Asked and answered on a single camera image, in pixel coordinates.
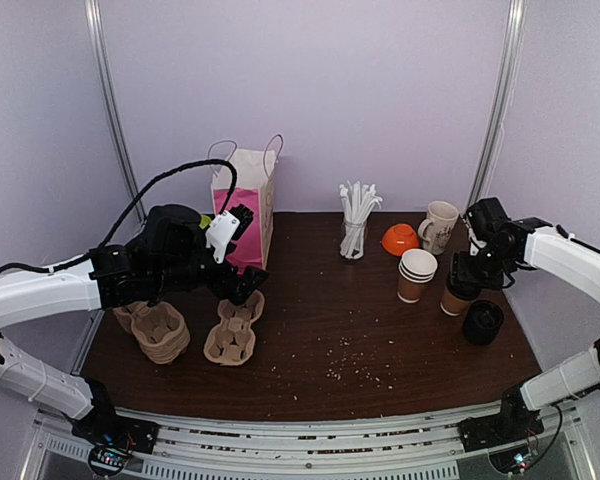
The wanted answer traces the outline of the single brown paper cup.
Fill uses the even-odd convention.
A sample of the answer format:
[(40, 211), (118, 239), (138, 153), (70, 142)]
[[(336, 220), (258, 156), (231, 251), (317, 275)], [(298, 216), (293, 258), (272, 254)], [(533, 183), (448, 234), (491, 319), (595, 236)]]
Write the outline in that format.
[(440, 308), (446, 315), (456, 317), (461, 315), (479, 295), (479, 288), (456, 285), (450, 279), (447, 279), (440, 301)]

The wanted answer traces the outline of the stack of black cup lids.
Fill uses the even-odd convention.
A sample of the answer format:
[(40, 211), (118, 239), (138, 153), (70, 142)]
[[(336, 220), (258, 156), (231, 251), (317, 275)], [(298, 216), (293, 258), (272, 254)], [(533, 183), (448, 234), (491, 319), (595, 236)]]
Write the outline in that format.
[(462, 324), (465, 339), (476, 346), (491, 344), (504, 323), (502, 309), (489, 300), (476, 300), (467, 310)]

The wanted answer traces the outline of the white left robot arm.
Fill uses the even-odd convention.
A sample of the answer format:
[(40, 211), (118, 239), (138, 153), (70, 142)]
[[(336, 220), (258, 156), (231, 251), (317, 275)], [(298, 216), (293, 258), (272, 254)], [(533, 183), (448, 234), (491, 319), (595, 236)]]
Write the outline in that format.
[(203, 227), (200, 214), (189, 207), (157, 206), (125, 245), (96, 247), (83, 258), (38, 272), (9, 268), (0, 275), (0, 385), (72, 420), (84, 419), (86, 429), (103, 444), (117, 442), (124, 424), (102, 388), (27, 354), (2, 329), (67, 312), (134, 302), (154, 306), (167, 293), (201, 286), (220, 300), (241, 305), (268, 276), (255, 267), (239, 269), (226, 258), (253, 220), (253, 212), (238, 205)]

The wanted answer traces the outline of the stack of brown paper cups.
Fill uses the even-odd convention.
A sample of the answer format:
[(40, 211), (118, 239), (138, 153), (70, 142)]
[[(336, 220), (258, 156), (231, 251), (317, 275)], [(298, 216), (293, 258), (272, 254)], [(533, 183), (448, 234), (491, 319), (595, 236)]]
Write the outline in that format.
[(403, 253), (398, 264), (398, 298), (408, 304), (417, 303), (438, 270), (434, 255), (423, 249)]

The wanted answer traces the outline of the single pulp cup carrier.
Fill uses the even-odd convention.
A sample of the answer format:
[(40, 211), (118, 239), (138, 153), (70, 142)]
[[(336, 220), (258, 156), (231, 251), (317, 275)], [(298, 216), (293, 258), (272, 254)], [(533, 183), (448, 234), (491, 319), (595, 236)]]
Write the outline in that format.
[(240, 306), (221, 300), (217, 308), (219, 323), (209, 331), (204, 344), (205, 358), (220, 366), (246, 363), (256, 344), (252, 326), (262, 316), (264, 305), (265, 297), (258, 290)]

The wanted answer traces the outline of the stack of pulp cup carriers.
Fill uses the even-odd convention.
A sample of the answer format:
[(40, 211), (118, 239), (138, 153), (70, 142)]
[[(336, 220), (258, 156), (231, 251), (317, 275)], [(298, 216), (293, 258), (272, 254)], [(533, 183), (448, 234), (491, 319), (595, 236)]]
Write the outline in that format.
[(132, 335), (141, 351), (157, 365), (172, 364), (189, 346), (191, 336), (183, 315), (170, 303), (146, 302), (112, 310), (123, 330)]

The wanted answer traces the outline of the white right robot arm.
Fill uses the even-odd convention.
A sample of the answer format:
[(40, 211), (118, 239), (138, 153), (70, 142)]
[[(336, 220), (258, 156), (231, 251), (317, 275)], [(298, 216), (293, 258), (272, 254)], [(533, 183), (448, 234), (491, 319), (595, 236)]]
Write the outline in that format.
[(600, 390), (600, 250), (561, 225), (510, 218), (495, 197), (469, 206), (464, 222), (469, 246), (452, 257), (451, 283), (506, 292), (542, 365), (493, 419), (510, 442), (542, 408)]

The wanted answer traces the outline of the white pink paper bag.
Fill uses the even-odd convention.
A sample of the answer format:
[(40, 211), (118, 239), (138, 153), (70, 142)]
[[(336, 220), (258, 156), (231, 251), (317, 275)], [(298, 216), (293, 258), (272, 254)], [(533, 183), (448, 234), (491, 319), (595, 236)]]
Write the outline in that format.
[(237, 171), (237, 183), (228, 209), (244, 205), (253, 212), (253, 221), (237, 241), (236, 250), (228, 261), (243, 272), (247, 267), (265, 269), (273, 234), (273, 204), (275, 167), (284, 145), (281, 134), (274, 135), (263, 150), (240, 148), (233, 140), (221, 140), (210, 145), (207, 156), (222, 144), (232, 149), (225, 160)]

